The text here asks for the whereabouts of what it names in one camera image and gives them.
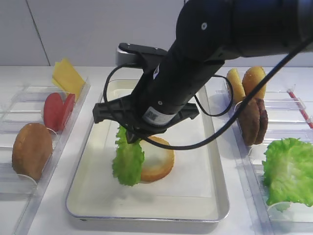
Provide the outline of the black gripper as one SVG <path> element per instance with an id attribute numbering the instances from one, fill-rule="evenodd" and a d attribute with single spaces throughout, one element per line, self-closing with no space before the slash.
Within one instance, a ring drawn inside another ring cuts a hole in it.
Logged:
<path id="1" fill-rule="evenodd" d="M 127 143 L 136 143 L 139 136 L 161 134 L 188 118 L 194 119 L 199 110 L 189 100 L 199 89 L 198 82 L 180 69 L 161 64 L 153 70 L 145 69 L 129 95 L 96 103 L 93 120 L 118 122 L 127 129 Z"/>

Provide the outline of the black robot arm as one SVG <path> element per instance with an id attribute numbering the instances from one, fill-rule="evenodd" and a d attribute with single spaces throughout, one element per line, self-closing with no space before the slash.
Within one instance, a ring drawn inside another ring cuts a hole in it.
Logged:
<path id="1" fill-rule="evenodd" d="M 169 50 L 121 43 L 118 68 L 142 69 L 132 93 L 97 103 L 95 123 L 127 129 L 130 143 L 164 133 L 199 111 L 190 99 L 226 60 L 284 54 L 269 80 L 291 58 L 313 49 L 310 0 L 190 0 L 182 8 Z"/>

